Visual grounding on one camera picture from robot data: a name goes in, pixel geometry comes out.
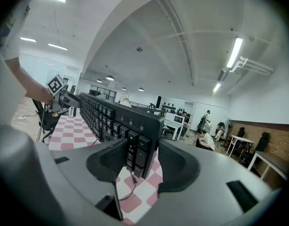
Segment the pink checkered tablecloth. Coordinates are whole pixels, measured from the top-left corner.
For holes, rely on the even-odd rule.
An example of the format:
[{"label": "pink checkered tablecloth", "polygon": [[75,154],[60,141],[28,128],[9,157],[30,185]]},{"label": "pink checkered tablecloth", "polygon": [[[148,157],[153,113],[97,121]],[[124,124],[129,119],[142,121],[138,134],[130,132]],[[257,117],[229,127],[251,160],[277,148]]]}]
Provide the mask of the pink checkered tablecloth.
[{"label": "pink checkered tablecloth", "polygon": [[[91,146],[96,141],[87,124],[82,118],[62,115],[52,134],[50,150],[69,150]],[[120,201],[120,208],[127,225],[135,224],[157,201],[157,189],[162,182],[162,170],[158,161],[158,153],[154,159],[149,177],[144,180],[137,178],[137,186],[133,194],[126,200]],[[134,188],[130,172],[124,167],[117,180],[116,189],[119,198],[130,195]]]}]

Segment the office chair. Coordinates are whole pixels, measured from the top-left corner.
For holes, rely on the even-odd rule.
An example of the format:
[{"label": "office chair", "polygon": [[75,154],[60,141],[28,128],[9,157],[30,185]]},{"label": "office chair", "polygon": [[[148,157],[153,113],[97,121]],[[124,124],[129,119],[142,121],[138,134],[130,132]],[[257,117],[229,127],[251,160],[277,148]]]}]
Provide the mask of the office chair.
[{"label": "office chair", "polygon": [[269,140],[270,140],[270,133],[267,133],[267,132],[263,132],[262,134],[262,137],[260,138],[260,140],[258,141],[258,144],[256,146],[256,148],[254,149],[253,153],[250,153],[249,152],[249,147],[247,149],[247,152],[243,151],[241,152],[241,155],[240,157],[242,156],[244,159],[243,161],[246,163],[246,164],[250,164],[253,156],[254,156],[254,153],[256,151],[258,152],[263,152],[267,146],[268,146],[268,143],[269,143]]},{"label": "office chair", "polygon": [[40,121],[39,121],[39,126],[42,125],[43,133],[44,131],[48,131],[48,133],[43,137],[42,142],[44,143],[44,139],[49,137],[56,128],[56,125],[58,124],[58,121],[61,117],[61,115],[65,114],[68,112],[68,110],[64,110],[61,113],[58,113],[57,117],[53,117],[54,112],[48,112],[46,111],[44,113],[44,108],[42,106],[42,103],[37,100],[32,100],[34,105],[36,106],[37,110],[36,113],[38,114]]}]

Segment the brick wall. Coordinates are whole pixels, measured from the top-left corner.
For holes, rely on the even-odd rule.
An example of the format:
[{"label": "brick wall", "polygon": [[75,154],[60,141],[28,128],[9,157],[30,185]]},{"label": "brick wall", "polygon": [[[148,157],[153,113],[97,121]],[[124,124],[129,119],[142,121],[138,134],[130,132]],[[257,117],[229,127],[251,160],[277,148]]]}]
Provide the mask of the brick wall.
[{"label": "brick wall", "polygon": [[[253,149],[257,146],[262,133],[268,132],[270,133],[270,141],[265,152],[274,153],[289,161],[289,125],[233,121],[233,130],[231,135],[237,135],[240,127],[245,127],[246,134],[244,137],[254,142],[251,152],[253,152]],[[256,163],[254,168],[257,170],[259,175],[262,175],[266,166],[267,164],[261,161],[260,163]],[[284,183],[284,179],[272,168],[269,169],[264,181],[273,189],[281,187]]]}]

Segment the keyboard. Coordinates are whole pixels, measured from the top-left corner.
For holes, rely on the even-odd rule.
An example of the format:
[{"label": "keyboard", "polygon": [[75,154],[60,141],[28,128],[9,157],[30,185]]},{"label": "keyboard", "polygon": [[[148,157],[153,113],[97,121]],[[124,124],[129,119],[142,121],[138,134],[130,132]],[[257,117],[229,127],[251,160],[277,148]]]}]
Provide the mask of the keyboard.
[{"label": "keyboard", "polygon": [[127,139],[127,169],[149,176],[164,119],[145,111],[81,93],[80,114],[100,142]]}]

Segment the seated person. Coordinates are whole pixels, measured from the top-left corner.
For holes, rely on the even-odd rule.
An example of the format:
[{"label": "seated person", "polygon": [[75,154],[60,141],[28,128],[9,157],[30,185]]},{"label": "seated person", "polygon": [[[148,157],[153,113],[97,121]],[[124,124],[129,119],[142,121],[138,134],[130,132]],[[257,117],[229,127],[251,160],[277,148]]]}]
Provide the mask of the seated person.
[{"label": "seated person", "polygon": [[219,141],[220,137],[224,133],[224,127],[221,124],[218,124],[216,131],[217,131],[217,134],[215,136],[215,139],[216,139],[216,141]]},{"label": "seated person", "polygon": [[207,133],[204,130],[198,130],[199,133],[199,138],[196,139],[196,147],[206,149],[209,151],[214,151],[215,150],[215,143],[214,140],[212,139],[211,135]]},{"label": "seated person", "polygon": [[[183,117],[186,117],[187,116],[187,113],[185,111],[182,112],[181,116]],[[181,131],[181,135],[180,136],[184,136],[187,132],[187,128],[188,128],[188,124],[186,122],[184,122],[184,125],[183,125],[183,128],[182,128],[182,131]]]}]

